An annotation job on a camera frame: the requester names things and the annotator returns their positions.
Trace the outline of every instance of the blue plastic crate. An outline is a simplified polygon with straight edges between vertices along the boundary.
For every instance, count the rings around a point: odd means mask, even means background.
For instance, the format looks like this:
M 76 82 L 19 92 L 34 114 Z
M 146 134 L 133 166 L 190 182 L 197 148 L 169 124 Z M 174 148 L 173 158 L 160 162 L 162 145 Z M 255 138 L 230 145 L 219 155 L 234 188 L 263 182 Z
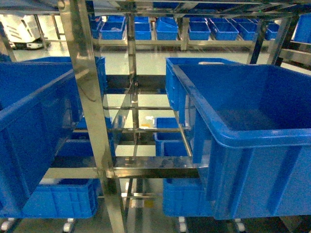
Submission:
M 279 28 L 280 26 L 276 23 L 269 24 L 267 32 L 266 32 L 266 36 L 265 36 L 266 40 L 275 39 Z
M 175 118 L 155 118 L 156 128 L 178 128 Z M 181 133 L 155 133 L 156 156 L 185 156 L 187 151 Z
M 124 23 L 125 16 L 108 16 L 107 22 Z
M 157 40 L 176 40 L 178 26 L 173 18 L 160 17 L 156 21 Z
M 91 157 L 89 140 L 68 140 L 57 156 Z M 0 217 L 15 218 L 89 218 L 98 207 L 100 182 L 97 179 L 63 179 L 40 184 L 22 211 Z
M 247 18 L 231 18 L 230 23 L 238 29 L 239 23 L 253 23 L 253 21 Z
M 209 18 L 207 23 L 208 23 L 208 26 L 211 30 L 214 29 L 215 25 L 214 23 L 228 23 L 228 19 L 226 18 Z
M 18 213 L 82 117 L 71 64 L 0 63 L 0 215 Z
M 203 17 L 190 17 L 190 22 L 207 22 L 206 18 Z
M 135 23 L 135 39 L 136 40 L 151 40 L 150 23 Z
M 104 40 L 122 40 L 125 29 L 125 23 L 106 22 L 100 29 L 102 39 Z
M 149 23 L 149 17 L 136 16 L 134 21 L 135 21 L 135 23 Z
M 243 40 L 253 40 L 256 35 L 257 24 L 239 23 L 237 29 L 239 30 L 240 36 Z
M 297 24 L 294 41 L 311 43 L 311 14 L 301 15 Z
M 311 214 L 311 77 L 269 65 L 173 68 L 213 216 Z
M 235 64 L 222 58 L 177 58 L 171 57 L 166 59 L 166 84 L 165 89 L 172 109 L 178 111 L 179 106 L 179 81 L 173 72 L 173 65 L 195 65 L 199 63 L 222 63 L 222 64 Z
M 26 62 L 69 62 L 70 57 L 42 57 L 37 59 L 28 60 Z M 100 85 L 101 95 L 104 95 L 104 90 L 108 88 L 106 70 L 105 70 L 105 57 L 95 57 L 96 68 L 98 73 L 98 81 Z
M 216 40 L 236 40 L 239 31 L 231 23 L 213 23 L 212 33 Z
M 163 179 L 166 216 L 212 216 L 200 179 Z
M 210 29 L 207 22 L 190 22 L 189 39 L 190 40 L 208 40 Z

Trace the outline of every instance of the warehouse shelving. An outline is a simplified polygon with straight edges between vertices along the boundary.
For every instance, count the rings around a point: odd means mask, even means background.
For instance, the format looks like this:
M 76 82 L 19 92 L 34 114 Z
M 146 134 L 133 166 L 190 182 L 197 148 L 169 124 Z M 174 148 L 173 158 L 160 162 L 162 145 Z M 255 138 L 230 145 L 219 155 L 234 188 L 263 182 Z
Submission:
M 311 46 L 291 42 L 295 26 L 299 19 L 299 14 L 308 13 L 310 10 L 304 8 L 303 4 L 311 3 L 311 0 L 232 0 L 229 3 L 235 4 L 229 9 L 215 7 L 214 12 L 192 9 L 200 3 L 228 3 L 226 0 L 161 0 L 161 2 L 178 2 L 174 9 L 157 9 L 150 7 L 154 0 L 134 0 L 134 1 L 110 1 L 115 9 L 96 10 L 100 15 L 124 14 L 127 20 L 127 40 L 103 41 L 92 39 L 88 14 L 93 14 L 94 9 L 87 7 L 85 0 L 60 0 L 54 9 L 19 9 L 2 8 L 0 13 L 13 14 L 16 10 L 23 11 L 24 14 L 55 15 L 60 13 L 67 45 L 72 60 L 76 81 L 79 86 L 79 94 L 82 102 L 88 133 L 94 153 L 94 159 L 76 159 L 74 165 L 70 161 L 58 159 L 54 161 L 51 168 L 45 175 L 45 178 L 99 178 L 101 180 L 104 192 L 105 205 L 108 210 L 110 223 L 115 233 L 127 232 L 127 214 L 133 179 L 138 180 L 138 189 L 141 189 L 143 178 L 184 178 L 198 177 L 196 166 L 192 163 L 190 149 L 187 146 L 185 137 L 184 142 L 189 152 L 188 157 L 139 157 L 136 156 L 137 146 L 148 143 L 152 132 L 172 132 L 176 129 L 142 129 L 139 127 L 138 114 L 141 109 L 138 106 L 138 94 L 157 93 L 157 89 L 164 89 L 164 76 L 157 76 L 153 83 L 149 80 L 154 76 L 137 75 L 136 67 L 136 46 L 154 45 L 154 46 L 181 46 L 185 50 L 187 46 L 240 46 L 241 41 L 221 42 L 221 41 L 188 41 L 189 21 L 185 18 L 182 24 L 181 38 L 186 40 L 176 41 L 136 41 L 134 16 L 171 16 L 177 18 L 187 17 L 245 17 L 260 18 L 257 30 L 257 38 L 254 42 L 243 42 L 243 46 L 250 46 L 248 57 L 249 64 L 256 64 L 261 47 L 266 43 L 264 41 L 265 33 L 269 20 L 282 19 L 280 29 L 272 47 L 269 57 L 269 64 L 280 66 L 282 62 L 300 65 L 310 68 L 311 65 Z M 121 134 L 121 140 L 118 143 L 127 141 L 135 146 L 134 155 L 130 157 L 112 157 L 109 140 L 107 136 L 107 127 L 105 118 L 109 117 L 109 106 L 106 96 L 102 100 L 100 87 L 97 78 L 96 64 L 94 56 L 100 56 L 101 45 L 119 45 L 128 47 L 129 58 L 129 76 L 108 76 L 110 86 L 119 89 L 125 88 L 125 98 L 121 108 L 118 108 L 118 114 L 114 120 L 113 134 Z M 3 32 L 0 35 L 0 58 L 15 61 L 14 54 L 9 46 Z M 124 122 L 132 110 L 133 128 L 124 129 Z M 122 124 L 116 119 L 123 119 Z M 120 179 L 129 178 L 129 189 L 127 202 L 125 206 L 121 198 Z

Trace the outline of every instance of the white floor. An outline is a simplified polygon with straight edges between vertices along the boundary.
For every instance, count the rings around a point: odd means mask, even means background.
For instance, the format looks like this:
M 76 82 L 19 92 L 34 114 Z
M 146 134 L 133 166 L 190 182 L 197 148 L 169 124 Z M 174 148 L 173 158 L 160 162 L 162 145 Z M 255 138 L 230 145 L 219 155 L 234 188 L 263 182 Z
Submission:
M 46 56 L 69 56 L 68 48 L 65 42 L 53 42 L 47 51 L 45 50 L 16 50 L 14 54 L 18 61 L 30 60 Z M 107 74 L 128 74 L 128 56 L 126 50 L 119 51 L 103 51 L 102 56 L 106 57 L 106 73 Z M 165 58 L 166 57 L 222 57 L 240 63 L 246 63 L 248 52 L 246 49 L 192 49 L 187 52 L 177 52 L 177 49 L 163 49 L 157 53 L 154 50 L 138 50 L 137 52 L 137 67 L 138 74 L 159 74 L 165 75 Z M 259 57 L 259 64 L 265 64 L 268 60 L 269 54 L 263 52 Z M 286 68 L 294 69 L 303 73 L 311 74 L 310 71 L 296 68 L 290 65 L 283 65 Z M 109 95 L 109 106 L 120 106 L 124 95 Z M 169 106 L 166 95 L 139 95 L 138 102 L 140 106 Z M 115 116 L 116 111 L 111 111 L 110 115 Z M 172 111 L 140 111 L 139 121 L 140 125 L 153 127 L 153 118 L 155 117 L 174 117 Z M 132 127 L 132 114 L 129 113 L 126 127 Z M 133 146 L 118 146 L 117 155 L 131 156 L 133 154 Z M 155 155 L 154 146 L 139 146 L 138 156 L 152 156 Z M 161 192 L 161 181 L 149 180 L 155 192 Z M 143 215 L 137 215 L 134 209 L 130 210 L 129 215 L 129 232 L 143 232 L 143 233 L 159 233 L 159 232 L 174 232 L 172 219 L 165 217 L 161 210 L 161 199 L 155 200 L 154 208 L 144 208 Z M 134 224 L 135 221 L 140 220 L 140 226 Z M 25 219 L 18 226 L 16 232 L 61 232 L 62 225 L 65 221 L 63 219 Z M 79 220 L 76 224 L 77 233 L 95 233 L 95 232 L 112 232 L 108 222 L 106 210 L 103 214 L 98 213 L 94 218 Z

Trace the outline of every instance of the steel shelf support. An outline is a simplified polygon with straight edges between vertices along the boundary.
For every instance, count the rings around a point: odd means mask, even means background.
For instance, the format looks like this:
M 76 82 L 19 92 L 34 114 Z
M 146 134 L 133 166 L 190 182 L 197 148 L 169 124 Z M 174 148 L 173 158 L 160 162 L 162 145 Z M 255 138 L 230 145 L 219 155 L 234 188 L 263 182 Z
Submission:
M 286 49 L 290 45 L 298 21 L 299 16 L 282 19 L 267 64 L 276 66 L 282 64 L 283 58 L 280 58 L 279 55 L 282 49 Z
M 126 233 L 119 180 L 114 177 L 102 97 L 96 71 L 92 36 L 85 0 L 58 2 L 67 45 L 86 119 L 96 167 L 102 184 L 110 223 L 115 233 Z
M 0 22 L 0 61 L 16 62 L 16 58 L 10 46 L 9 40 L 6 37 L 4 28 L 1 22 Z
M 256 64 L 261 48 L 262 48 L 262 44 L 267 32 L 267 25 L 268 25 L 268 21 L 262 21 L 260 20 L 258 22 L 257 25 L 257 32 L 256 32 L 256 36 L 253 40 L 253 44 L 252 47 L 250 49 L 249 55 L 248 55 L 248 59 L 247 59 L 247 63 L 248 64 Z

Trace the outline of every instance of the caster wheel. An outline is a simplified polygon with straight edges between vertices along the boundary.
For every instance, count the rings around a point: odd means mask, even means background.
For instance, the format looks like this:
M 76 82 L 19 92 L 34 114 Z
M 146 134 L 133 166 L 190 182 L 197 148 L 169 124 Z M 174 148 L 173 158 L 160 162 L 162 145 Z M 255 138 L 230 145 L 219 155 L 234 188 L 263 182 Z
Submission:
M 64 224 L 64 228 L 63 228 L 63 231 L 64 232 L 71 232 L 73 229 L 73 223 L 70 223 L 70 222 L 66 222 Z
M 242 222 L 237 222 L 239 232 L 245 232 L 245 226 Z
M 187 232 L 187 226 L 184 222 L 180 222 L 179 223 L 179 229 L 180 229 L 180 233 L 186 233 Z
M 2 223 L 1 225 L 1 230 L 2 231 L 7 231 L 8 229 L 10 229 L 12 227 L 12 225 L 14 224 L 14 221 L 11 220 L 11 221 L 6 221 L 4 223 Z

